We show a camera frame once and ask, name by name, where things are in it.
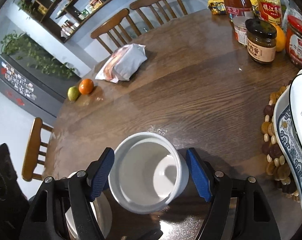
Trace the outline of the small white ramekin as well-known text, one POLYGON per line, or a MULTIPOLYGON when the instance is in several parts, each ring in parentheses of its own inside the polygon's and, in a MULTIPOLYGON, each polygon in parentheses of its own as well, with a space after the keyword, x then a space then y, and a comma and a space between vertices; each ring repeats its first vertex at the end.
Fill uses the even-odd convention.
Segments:
POLYGON ((116 202, 137 214, 164 209, 184 191, 188 179, 184 157, 152 132, 135 133, 118 145, 108 177, 116 202))

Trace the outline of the large grey-white bowl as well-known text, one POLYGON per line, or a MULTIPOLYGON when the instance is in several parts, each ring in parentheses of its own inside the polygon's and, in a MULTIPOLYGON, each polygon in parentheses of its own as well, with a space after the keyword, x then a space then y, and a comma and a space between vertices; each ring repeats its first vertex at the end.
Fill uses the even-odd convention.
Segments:
POLYGON ((78 239, 105 239, 111 229, 112 212, 103 193, 106 178, 91 178, 84 170, 68 176, 71 213, 78 239))

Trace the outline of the wooden bead trivet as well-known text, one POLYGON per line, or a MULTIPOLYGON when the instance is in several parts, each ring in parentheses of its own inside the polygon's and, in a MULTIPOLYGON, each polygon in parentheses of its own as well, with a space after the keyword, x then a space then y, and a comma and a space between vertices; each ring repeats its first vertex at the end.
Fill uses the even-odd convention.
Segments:
POLYGON ((279 97, 287 90, 287 86, 281 86, 278 91, 269 95, 269 102, 263 109, 264 121, 261 124, 263 135, 262 153, 266 156, 267 165, 265 172, 272 177, 277 189, 295 202, 300 202, 298 189, 293 179, 292 172, 288 168, 288 163, 280 149, 275 136, 274 108, 279 97))

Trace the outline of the side wooden chair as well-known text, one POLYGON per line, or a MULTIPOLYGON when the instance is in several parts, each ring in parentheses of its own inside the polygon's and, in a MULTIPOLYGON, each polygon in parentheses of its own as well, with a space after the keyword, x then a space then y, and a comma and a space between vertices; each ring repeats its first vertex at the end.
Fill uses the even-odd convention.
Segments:
POLYGON ((39 159, 39 156, 46 157, 47 155, 46 152, 41 151, 41 147, 48 148, 48 143, 41 139, 42 130, 51 133, 53 128, 44 124, 41 118, 36 117, 31 127, 22 166, 22 178, 25 181, 32 181, 33 179, 42 181, 42 175, 35 172, 37 165, 44 166, 45 164, 45 161, 39 159))

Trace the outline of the green pear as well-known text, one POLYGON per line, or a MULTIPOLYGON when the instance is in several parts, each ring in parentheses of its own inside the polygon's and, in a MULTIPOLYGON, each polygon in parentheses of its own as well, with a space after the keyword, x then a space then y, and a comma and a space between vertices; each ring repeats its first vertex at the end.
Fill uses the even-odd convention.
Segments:
POLYGON ((79 89, 76 86, 70 87, 67 91, 67 98, 71 102, 75 102, 80 95, 79 89))

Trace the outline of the black chair with jacket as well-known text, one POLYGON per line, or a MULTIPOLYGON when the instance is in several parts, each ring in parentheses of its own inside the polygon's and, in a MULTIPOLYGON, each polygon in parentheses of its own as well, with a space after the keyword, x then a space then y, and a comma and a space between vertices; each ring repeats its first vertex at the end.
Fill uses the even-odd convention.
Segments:
POLYGON ((0 145, 0 239, 19 239, 30 204, 22 193, 7 144, 0 145))

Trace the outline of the orange tangerine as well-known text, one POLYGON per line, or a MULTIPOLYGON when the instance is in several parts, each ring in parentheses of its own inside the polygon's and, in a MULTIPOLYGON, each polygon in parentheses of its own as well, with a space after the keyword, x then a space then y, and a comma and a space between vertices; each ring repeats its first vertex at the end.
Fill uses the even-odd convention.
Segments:
POLYGON ((83 79, 79 84, 78 90, 82 95, 88 95, 94 90, 94 82, 91 79, 83 79))

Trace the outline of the right patterned rectangular plate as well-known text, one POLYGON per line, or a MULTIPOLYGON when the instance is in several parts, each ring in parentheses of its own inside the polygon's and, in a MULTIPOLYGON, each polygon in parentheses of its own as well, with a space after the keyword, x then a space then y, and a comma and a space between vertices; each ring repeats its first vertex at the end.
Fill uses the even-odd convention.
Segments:
POLYGON ((293 174, 302 209, 302 148, 293 126, 289 106, 289 89, 286 89, 276 102, 272 120, 279 147, 293 174))

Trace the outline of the grey refrigerator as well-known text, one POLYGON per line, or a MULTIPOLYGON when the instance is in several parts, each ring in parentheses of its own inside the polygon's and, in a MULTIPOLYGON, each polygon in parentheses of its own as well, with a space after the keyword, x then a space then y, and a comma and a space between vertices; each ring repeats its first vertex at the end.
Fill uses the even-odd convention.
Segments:
POLYGON ((54 125, 70 87, 80 77, 47 75, 26 60, 0 54, 0 92, 24 111, 54 125))

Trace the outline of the white snack bag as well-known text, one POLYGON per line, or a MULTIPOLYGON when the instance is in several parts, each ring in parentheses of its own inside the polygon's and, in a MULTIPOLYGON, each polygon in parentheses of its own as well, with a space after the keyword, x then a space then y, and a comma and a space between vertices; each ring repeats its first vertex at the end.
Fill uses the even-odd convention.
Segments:
POLYGON ((95 79, 112 83, 129 81, 140 65, 148 59, 145 47, 133 43, 118 48, 97 73, 95 79))

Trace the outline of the dark lid sauce jar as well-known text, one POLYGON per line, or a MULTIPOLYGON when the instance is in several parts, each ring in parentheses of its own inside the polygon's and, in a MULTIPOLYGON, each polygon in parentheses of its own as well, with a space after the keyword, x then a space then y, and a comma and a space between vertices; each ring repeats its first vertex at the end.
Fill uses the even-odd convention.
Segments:
POLYGON ((259 18, 245 21, 247 29, 247 51, 251 58, 261 64, 273 62, 276 54, 276 28, 259 18))

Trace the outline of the left wooden chair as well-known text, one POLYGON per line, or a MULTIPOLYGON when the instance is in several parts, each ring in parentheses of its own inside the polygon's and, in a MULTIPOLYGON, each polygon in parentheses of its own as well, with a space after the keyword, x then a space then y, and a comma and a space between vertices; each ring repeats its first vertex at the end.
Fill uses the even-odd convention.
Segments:
POLYGON ((90 37, 94 40, 97 40, 109 54, 112 54, 113 50, 111 50, 111 48, 101 39, 101 35, 107 34, 117 48, 121 48, 123 45, 126 45, 128 42, 131 42, 133 38, 121 25, 121 22, 124 19, 127 20, 131 29, 133 29, 137 37, 142 35, 137 25, 130 17, 129 9, 124 8, 118 13, 116 13, 114 16, 112 16, 110 19, 108 19, 106 22, 104 22, 102 25, 100 25, 98 28, 96 28, 90 34, 90 37))

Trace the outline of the hanging green vine plant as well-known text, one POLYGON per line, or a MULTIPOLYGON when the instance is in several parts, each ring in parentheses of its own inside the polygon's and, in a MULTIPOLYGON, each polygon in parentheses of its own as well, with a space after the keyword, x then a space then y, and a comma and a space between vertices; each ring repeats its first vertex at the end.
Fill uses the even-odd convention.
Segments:
POLYGON ((27 33, 18 34, 15 30, 1 40, 1 52, 13 56, 18 61, 26 60, 26 66, 40 70, 41 73, 70 79, 77 76, 76 68, 68 68, 68 62, 61 63, 27 33))

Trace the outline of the small white lid jar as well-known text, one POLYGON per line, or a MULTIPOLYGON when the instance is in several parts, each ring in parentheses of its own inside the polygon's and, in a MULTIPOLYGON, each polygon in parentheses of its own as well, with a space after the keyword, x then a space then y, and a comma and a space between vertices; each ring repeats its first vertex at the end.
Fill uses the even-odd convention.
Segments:
POLYGON ((247 45, 247 29, 245 22, 248 20, 245 16, 236 16, 233 18, 233 26, 236 40, 243 46, 247 45))

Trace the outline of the orange fruit behind jars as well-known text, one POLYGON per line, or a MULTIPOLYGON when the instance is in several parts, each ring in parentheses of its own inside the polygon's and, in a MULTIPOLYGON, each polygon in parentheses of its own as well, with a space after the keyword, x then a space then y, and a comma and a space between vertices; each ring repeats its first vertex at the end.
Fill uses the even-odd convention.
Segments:
POLYGON ((276 23, 272 23, 272 25, 276 28, 276 32, 277 32, 276 52, 281 52, 285 49, 286 35, 279 25, 277 25, 276 23))

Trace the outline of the red lid chili jar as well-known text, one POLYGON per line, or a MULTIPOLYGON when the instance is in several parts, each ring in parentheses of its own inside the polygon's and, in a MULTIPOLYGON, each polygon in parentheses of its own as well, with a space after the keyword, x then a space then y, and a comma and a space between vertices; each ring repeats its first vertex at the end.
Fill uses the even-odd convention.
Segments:
POLYGON ((302 68, 302 20, 287 16, 286 53, 291 61, 302 68))

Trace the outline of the yellow snack packet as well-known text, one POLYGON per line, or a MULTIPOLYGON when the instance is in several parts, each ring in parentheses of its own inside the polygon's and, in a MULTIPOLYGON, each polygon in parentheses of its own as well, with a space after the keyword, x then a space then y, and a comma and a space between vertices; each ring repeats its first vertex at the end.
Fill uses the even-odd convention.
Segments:
POLYGON ((209 0, 208 9, 213 15, 225 15, 227 10, 224 4, 224 0, 209 0))

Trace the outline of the right wooden chair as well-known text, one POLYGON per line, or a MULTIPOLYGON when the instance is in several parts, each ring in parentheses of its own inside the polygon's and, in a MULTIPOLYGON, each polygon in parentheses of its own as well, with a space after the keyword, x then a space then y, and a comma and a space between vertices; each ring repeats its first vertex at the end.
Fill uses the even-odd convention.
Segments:
MULTIPOLYGON (((187 15, 188 12, 182 0, 176 0, 176 2, 182 11, 182 14, 187 15)), ((176 13, 173 11, 167 0, 136 0, 129 5, 129 8, 138 13, 149 29, 154 29, 155 27, 142 11, 142 8, 149 8, 160 25, 164 25, 164 21, 159 14, 164 17, 166 22, 177 18, 176 13)))

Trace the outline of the yellow cap vinegar bottle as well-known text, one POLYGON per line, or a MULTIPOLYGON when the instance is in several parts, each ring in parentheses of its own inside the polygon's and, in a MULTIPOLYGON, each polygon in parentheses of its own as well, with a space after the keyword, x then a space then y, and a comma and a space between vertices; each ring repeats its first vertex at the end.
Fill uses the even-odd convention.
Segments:
POLYGON ((280 0, 257 0, 259 18, 279 26, 282 24, 282 8, 280 0))

